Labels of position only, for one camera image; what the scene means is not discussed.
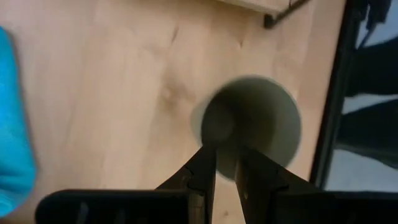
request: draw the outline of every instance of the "light wood surface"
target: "light wood surface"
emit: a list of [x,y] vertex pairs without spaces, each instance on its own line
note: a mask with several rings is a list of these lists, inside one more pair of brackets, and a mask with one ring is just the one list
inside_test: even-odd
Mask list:
[[277,14],[288,8],[292,0],[219,0],[259,12]]
[[[194,107],[229,80],[272,77],[297,100],[303,131],[289,170],[307,179],[344,0],[314,0],[274,30],[212,0],[0,0],[15,40],[39,173],[6,223],[32,223],[60,189],[151,189],[200,147]],[[244,223],[218,176],[214,223]]]

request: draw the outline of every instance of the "wooden desk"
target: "wooden desk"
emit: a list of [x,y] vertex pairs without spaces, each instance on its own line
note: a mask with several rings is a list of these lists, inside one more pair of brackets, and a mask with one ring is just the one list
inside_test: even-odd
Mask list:
[[[274,30],[212,0],[0,0],[13,35],[39,167],[30,200],[67,188],[150,189],[199,148],[192,109],[244,74],[272,77],[303,122],[289,170],[310,173],[344,0],[314,0]],[[244,223],[236,187],[216,181],[214,223]]]

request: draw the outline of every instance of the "blue fabric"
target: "blue fabric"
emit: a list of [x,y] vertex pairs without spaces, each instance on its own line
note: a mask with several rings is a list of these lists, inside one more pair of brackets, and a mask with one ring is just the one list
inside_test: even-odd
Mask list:
[[35,164],[19,91],[11,40],[0,27],[0,217],[15,210],[34,186]]

